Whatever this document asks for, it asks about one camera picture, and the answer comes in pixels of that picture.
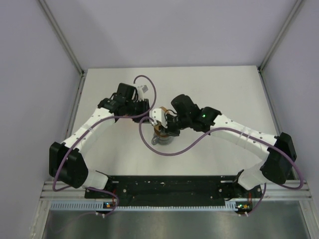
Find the brown wooden dripper base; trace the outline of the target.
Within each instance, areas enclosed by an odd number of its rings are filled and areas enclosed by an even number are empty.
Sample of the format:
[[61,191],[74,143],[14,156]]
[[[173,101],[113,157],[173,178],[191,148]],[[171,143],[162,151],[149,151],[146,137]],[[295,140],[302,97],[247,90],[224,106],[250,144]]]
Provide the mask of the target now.
[[167,128],[164,128],[164,127],[154,127],[154,132],[159,137],[174,136],[171,131],[169,131]]

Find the glass coffee carafe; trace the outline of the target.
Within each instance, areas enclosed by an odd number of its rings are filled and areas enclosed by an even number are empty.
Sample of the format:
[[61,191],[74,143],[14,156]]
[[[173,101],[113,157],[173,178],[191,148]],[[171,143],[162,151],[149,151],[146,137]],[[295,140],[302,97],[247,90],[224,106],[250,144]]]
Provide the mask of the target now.
[[151,140],[152,145],[169,145],[173,141],[173,137],[170,135],[157,135],[154,133],[153,138]]

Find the brown paper coffee filter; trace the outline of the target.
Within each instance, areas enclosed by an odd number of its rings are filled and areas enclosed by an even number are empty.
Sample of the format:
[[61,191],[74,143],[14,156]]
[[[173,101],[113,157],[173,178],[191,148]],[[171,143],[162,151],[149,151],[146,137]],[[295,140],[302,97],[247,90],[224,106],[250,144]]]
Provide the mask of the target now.
[[175,115],[176,114],[176,112],[174,112],[173,110],[168,110],[165,107],[161,107],[161,109],[165,115]]

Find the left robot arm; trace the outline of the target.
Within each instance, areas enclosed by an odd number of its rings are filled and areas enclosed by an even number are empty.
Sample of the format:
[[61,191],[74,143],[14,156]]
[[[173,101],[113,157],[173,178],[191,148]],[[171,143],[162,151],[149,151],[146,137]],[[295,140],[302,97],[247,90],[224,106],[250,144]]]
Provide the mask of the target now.
[[108,176],[89,169],[85,156],[104,131],[118,119],[138,121],[148,114],[150,105],[144,97],[146,85],[120,83],[110,98],[99,102],[93,114],[80,128],[62,143],[54,142],[49,149],[49,174],[54,183],[64,182],[67,187],[93,187],[101,197],[109,197],[113,185]]

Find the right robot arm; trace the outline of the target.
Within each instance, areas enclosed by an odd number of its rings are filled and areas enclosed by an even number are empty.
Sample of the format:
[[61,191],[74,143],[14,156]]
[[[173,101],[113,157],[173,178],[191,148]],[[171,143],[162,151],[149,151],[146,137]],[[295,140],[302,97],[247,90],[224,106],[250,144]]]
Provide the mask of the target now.
[[190,128],[222,138],[256,155],[260,162],[241,170],[232,185],[238,197],[267,182],[284,185],[297,158],[292,137],[287,133],[271,135],[239,124],[211,107],[199,108],[191,98],[181,94],[171,101],[173,110],[163,110],[161,131],[179,136]]

